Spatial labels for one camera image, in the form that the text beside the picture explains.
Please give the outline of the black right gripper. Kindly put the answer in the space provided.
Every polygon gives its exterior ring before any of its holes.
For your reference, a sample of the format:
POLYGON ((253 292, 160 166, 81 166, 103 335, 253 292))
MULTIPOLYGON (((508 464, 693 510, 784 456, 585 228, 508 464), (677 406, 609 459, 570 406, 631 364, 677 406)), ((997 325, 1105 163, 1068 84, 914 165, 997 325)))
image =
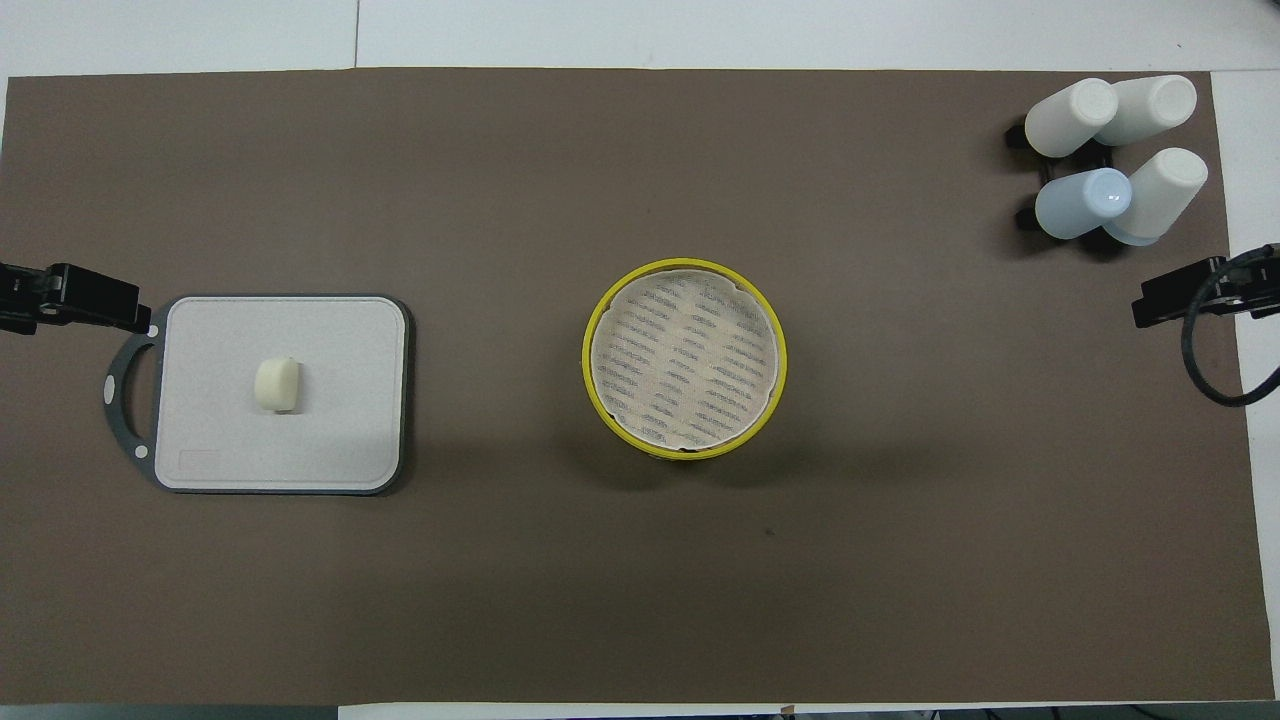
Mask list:
MULTIPOLYGON (((1183 319, 1201 286, 1226 261, 1206 258, 1140 283, 1140 296, 1133 302, 1137 327, 1140 329, 1164 322, 1183 319)), ((1261 246, 1229 261, 1228 272, 1233 297, 1228 304, 1228 283, 1215 282, 1196 311, 1221 316, 1248 313, 1262 319, 1279 313, 1279 246, 1261 246)))

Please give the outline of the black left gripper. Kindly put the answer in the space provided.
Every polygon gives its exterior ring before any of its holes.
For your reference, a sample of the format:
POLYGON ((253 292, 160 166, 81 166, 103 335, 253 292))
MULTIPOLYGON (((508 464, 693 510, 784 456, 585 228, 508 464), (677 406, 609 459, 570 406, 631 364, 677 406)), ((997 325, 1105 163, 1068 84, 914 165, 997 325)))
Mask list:
POLYGON ((36 334, 46 315, 50 325, 86 324, 147 331, 152 310, 140 302, 140 288, 68 263, 47 268, 1 264, 1 329, 36 334), (55 279, 49 302, 50 275, 55 279))

